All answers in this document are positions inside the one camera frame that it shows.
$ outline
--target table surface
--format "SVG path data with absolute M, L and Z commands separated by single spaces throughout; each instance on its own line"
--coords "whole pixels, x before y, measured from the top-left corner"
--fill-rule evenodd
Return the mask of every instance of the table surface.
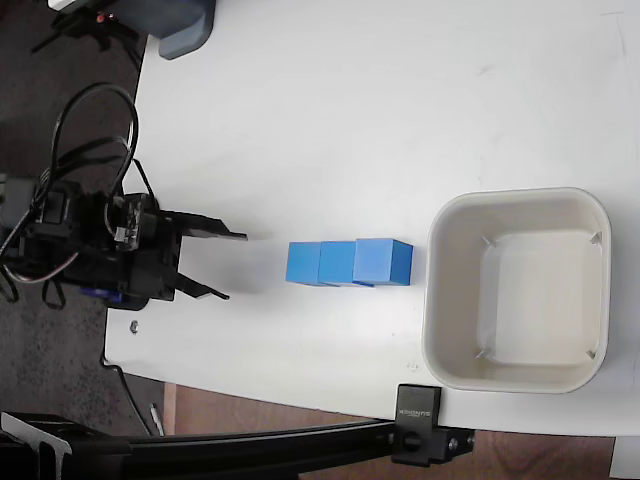
M 600 372 L 564 395 L 445 390 L 440 420 L 640 435 L 637 2 L 219 0 L 216 15 L 208 42 L 174 61 L 149 41 L 136 156 L 163 208 L 222 218 L 250 241 L 186 239 L 181 272 L 231 300 L 178 293 L 110 311 L 111 361 L 393 418 L 398 384 L 438 384 L 421 351 L 438 210 L 466 192 L 574 186 L 603 203 L 613 228 Z M 125 188 L 143 191 L 137 173 Z M 412 285 L 284 281 L 290 241 L 361 237 L 413 244 Z

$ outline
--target white container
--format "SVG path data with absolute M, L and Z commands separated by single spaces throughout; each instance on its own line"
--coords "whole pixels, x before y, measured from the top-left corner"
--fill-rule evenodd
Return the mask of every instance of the white container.
M 462 390 L 565 393 L 604 360 L 611 225 L 577 188 L 473 193 L 429 235 L 425 361 Z

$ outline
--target black clamp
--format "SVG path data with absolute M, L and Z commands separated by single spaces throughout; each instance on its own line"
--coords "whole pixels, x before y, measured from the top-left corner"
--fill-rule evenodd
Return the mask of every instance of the black clamp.
M 394 463 L 428 467 L 473 451 L 474 430 L 438 426 L 441 394 L 440 387 L 398 386 Z

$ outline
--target blue block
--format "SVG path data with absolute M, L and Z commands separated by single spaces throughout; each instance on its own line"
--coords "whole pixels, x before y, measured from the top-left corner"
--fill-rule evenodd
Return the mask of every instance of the blue block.
M 366 285 L 353 280 L 356 242 L 322 242 L 318 281 L 334 286 Z
M 356 240 L 353 279 L 372 285 L 409 285 L 413 247 L 391 238 Z
M 287 261 L 287 282 L 323 285 L 318 280 L 320 242 L 291 242 Z

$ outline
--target black wire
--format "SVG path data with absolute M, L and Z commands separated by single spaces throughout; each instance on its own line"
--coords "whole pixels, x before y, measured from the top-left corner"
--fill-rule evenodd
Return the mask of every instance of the black wire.
M 149 196 L 151 197 L 151 201 L 153 202 L 154 208 L 158 208 L 158 203 L 156 202 L 156 196 L 153 193 L 153 189 L 151 188 L 151 184 L 149 183 L 149 179 L 147 178 L 147 175 L 144 173 L 144 169 L 142 168 L 142 164 L 140 163 L 140 160 L 134 158 L 133 162 L 136 164 L 136 167 L 138 167 L 138 172 L 142 177 L 144 186 L 147 187 L 147 191 L 149 192 Z
M 117 142 L 124 143 L 121 139 L 122 137 L 110 137 L 110 140 L 105 138 L 94 140 L 93 142 L 89 142 L 85 145 L 77 147 L 76 149 L 68 152 L 66 155 L 58 158 L 58 149 L 60 147 L 60 138 L 62 136 L 62 127 L 67 120 L 69 114 L 88 96 L 102 92 L 102 91 L 110 91 L 122 98 L 127 105 L 129 113 L 131 114 L 131 141 L 128 144 L 127 153 L 124 157 L 124 161 L 122 167 L 118 171 L 116 179 L 109 190 L 109 194 L 107 196 L 107 205 L 109 205 L 115 195 L 116 190 L 118 189 L 118 185 L 122 182 L 122 178 L 127 173 L 129 166 L 131 165 L 131 161 L 133 158 L 133 153 L 135 150 L 135 146 L 138 143 L 138 133 L 139 133 L 139 122 L 138 122 L 138 114 L 136 112 L 135 104 L 133 103 L 133 99 L 129 95 L 129 93 L 122 87 L 110 83 L 96 83 L 93 85 L 84 88 L 76 95 L 74 95 L 71 100 L 65 105 L 62 113 L 56 120 L 54 129 L 53 129 L 53 139 L 51 141 L 51 162 L 49 168 L 45 170 L 42 175 L 40 175 L 40 182 L 36 186 L 33 198 L 31 200 L 31 204 L 29 209 L 25 212 L 25 214 L 20 218 L 16 226 L 9 233 L 2 246 L 0 246 L 0 261 L 6 256 L 8 249 L 14 244 L 16 239 L 22 234 L 27 224 L 33 219 L 33 217 L 38 213 L 42 205 L 44 204 L 51 187 L 55 180 L 60 178 L 60 173 L 67 174 L 75 168 L 79 168 L 82 166 L 80 163 L 75 165 L 74 168 L 66 167 L 62 172 L 58 172 L 58 168 L 65 163 L 69 163 L 71 157 L 81 155 L 83 153 L 87 153 L 88 151 L 98 148 L 99 146 L 106 145 L 109 142 Z
M 100 354 L 100 366 L 105 370 L 115 370 L 116 372 L 118 372 L 120 383 L 122 384 L 124 393 L 127 396 L 127 400 L 129 400 L 129 403 L 131 404 L 131 408 L 133 409 L 133 412 L 136 414 L 136 418 L 140 422 L 140 425 L 142 425 L 142 428 L 144 428 L 144 431 L 147 433 L 147 435 L 153 436 L 153 433 L 151 433 L 151 429 L 149 428 L 149 425 L 147 425 L 147 422 L 145 421 L 140 409 L 138 408 L 138 404 L 136 403 L 135 399 L 133 398 L 133 395 L 131 394 L 131 390 L 129 390 L 129 384 L 127 383 L 127 379 L 124 376 L 124 372 L 122 371 L 122 368 L 120 367 L 120 365 L 107 363 L 104 346 L 102 347 L 102 353 Z

